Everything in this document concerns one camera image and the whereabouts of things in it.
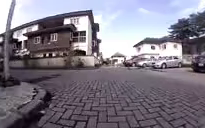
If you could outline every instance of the white pole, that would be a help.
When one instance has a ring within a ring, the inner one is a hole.
[[[11,29],[11,22],[13,18],[14,9],[16,6],[16,0],[12,0],[10,5],[7,24],[6,24],[6,33],[5,33],[5,42],[4,42],[4,77],[5,80],[8,80],[10,77],[9,73],[9,41],[10,41],[10,29]]]

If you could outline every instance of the white house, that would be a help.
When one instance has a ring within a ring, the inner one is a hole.
[[[125,61],[126,56],[117,52],[115,53],[113,56],[111,56],[111,61],[113,64],[117,65],[117,64],[123,64],[123,62]]]
[[[173,39],[145,38],[133,46],[141,58],[158,58],[162,56],[182,57],[182,44]]]

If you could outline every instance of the white car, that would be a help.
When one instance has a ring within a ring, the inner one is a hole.
[[[182,67],[182,60],[179,57],[169,56],[162,57],[153,63],[154,68],[172,68],[172,67]]]
[[[151,66],[153,66],[153,63],[155,61],[156,61],[155,59],[144,58],[144,59],[137,62],[137,66],[138,67],[151,67]]]

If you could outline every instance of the sky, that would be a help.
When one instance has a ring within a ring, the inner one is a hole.
[[[5,31],[10,3],[0,0],[0,34]],[[202,12],[205,0],[17,0],[12,27],[88,9],[100,24],[98,37],[104,58],[116,52],[130,57],[136,55],[134,44],[146,37],[168,35],[168,28],[179,18]]]

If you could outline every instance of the cloud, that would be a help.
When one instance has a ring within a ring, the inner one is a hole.
[[[6,21],[7,21],[11,1],[12,0],[0,0],[0,34],[3,33],[6,29]],[[14,12],[14,18],[15,17],[17,18],[15,19],[13,18],[12,26],[14,26],[14,24],[18,24],[20,20],[25,19],[26,14],[23,13],[22,7],[31,4],[32,1],[33,0],[17,0],[15,12]]]
[[[116,11],[113,13],[109,12],[100,12],[99,14],[95,15],[95,22],[100,24],[100,27],[102,29],[105,29],[109,25],[112,24],[114,20],[116,20],[120,15],[122,14],[122,11]]]
[[[202,12],[205,10],[205,0],[200,0],[198,7],[196,9],[198,12]]]
[[[203,12],[205,10],[205,0],[199,0],[196,7],[189,7],[181,10],[179,15],[181,17],[188,17],[192,13]]]
[[[196,9],[195,8],[186,8],[186,9],[183,9],[179,12],[179,15],[180,16],[183,16],[183,17],[187,17],[189,16],[190,14],[196,12]]]
[[[149,13],[151,13],[149,10],[146,10],[146,9],[144,9],[144,8],[139,8],[138,11],[139,11],[140,13],[143,13],[143,14],[149,14]]]

